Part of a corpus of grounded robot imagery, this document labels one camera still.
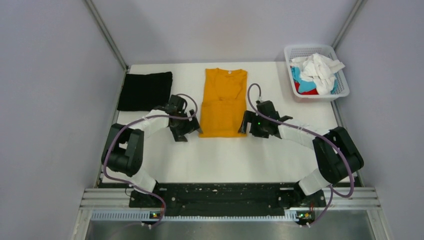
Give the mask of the orange t-shirt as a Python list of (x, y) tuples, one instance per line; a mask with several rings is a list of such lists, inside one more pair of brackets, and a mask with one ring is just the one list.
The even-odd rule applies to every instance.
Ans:
[(243, 69), (205, 69), (200, 111), (200, 138), (243, 138), (239, 133), (247, 110), (248, 72)]

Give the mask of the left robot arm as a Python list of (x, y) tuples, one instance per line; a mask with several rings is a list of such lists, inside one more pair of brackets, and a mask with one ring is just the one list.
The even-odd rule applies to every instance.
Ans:
[(197, 119), (198, 104), (187, 109), (187, 94), (171, 95), (164, 105), (155, 106), (140, 119), (127, 124), (114, 123), (108, 132), (101, 156), (103, 175), (121, 182), (141, 193), (141, 200), (149, 207), (160, 202), (160, 193), (155, 190), (157, 180), (143, 168), (145, 140), (153, 134), (169, 129), (175, 142), (187, 142), (187, 135), (201, 133)]

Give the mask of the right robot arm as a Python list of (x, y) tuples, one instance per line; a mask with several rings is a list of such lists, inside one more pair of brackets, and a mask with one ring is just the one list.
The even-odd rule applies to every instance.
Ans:
[(250, 133), (254, 137), (277, 137), (298, 143), (314, 151), (317, 168), (295, 183), (293, 200), (299, 206), (307, 206), (314, 193), (331, 187), (348, 178), (350, 190), (343, 198), (354, 192), (353, 173), (361, 169), (364, 161), (352, 138), (343, 127), (325, 129), (303, 123), (291, 116), (281, 117), (270, 101), (257, 102), (255, 111), (245, 111), (239, 133)]

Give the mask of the folded black t-shirt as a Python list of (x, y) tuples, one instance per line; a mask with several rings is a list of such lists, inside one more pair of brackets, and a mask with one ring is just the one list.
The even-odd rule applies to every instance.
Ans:
[(126, 74), (117, 110), (124, 112), (151, 111), (165, 105), (171, 95), (172, 72)]

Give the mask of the light blue t-shirt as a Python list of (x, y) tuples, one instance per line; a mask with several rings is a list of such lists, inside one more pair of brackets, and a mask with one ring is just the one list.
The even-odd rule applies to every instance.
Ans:
[(336, 71), (327, 66), (312, 66), (302, 71), (298, 66), (291, 65), (290, 70), (302, 92), (316, 89), (319, 95), (329, 95), (335, 88)]

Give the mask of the red t-shirt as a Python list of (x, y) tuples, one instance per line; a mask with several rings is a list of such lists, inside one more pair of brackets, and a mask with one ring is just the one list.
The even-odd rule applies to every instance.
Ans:
[(308, 91), (301, 91), (300, 84), (296, 81), (294, 82), (294, 85), (295, 85), (296, 92), (299, 93), (300, 95), (318, 95), (319, 94), (315, 88), (312, 88)]

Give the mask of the white plastic basket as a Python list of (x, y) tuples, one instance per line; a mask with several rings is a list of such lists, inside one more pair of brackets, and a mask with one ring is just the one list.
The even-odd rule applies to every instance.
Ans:
[(346, 66), (331, 46), (289, 45), (284, 56), (295, 101), (331, 102), (350, 94), (343, 72)]

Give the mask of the white t-shirt in basket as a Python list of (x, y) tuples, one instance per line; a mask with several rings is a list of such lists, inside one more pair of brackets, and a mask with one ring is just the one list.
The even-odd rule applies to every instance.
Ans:
[(336, 73), (345, 65), (319, 53), (289, 61), (296, 91), (301, 95), (330, 95), (337, 89)]

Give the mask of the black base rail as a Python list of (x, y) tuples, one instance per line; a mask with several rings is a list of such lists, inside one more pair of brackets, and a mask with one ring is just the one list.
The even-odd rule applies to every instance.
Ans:
[(153, 194), (132, 191), (129, 207), (165, 207), (166, 217), (267, 217), (327, 204), (322, 190), (306, 196), (295, 183), (158, 183)]

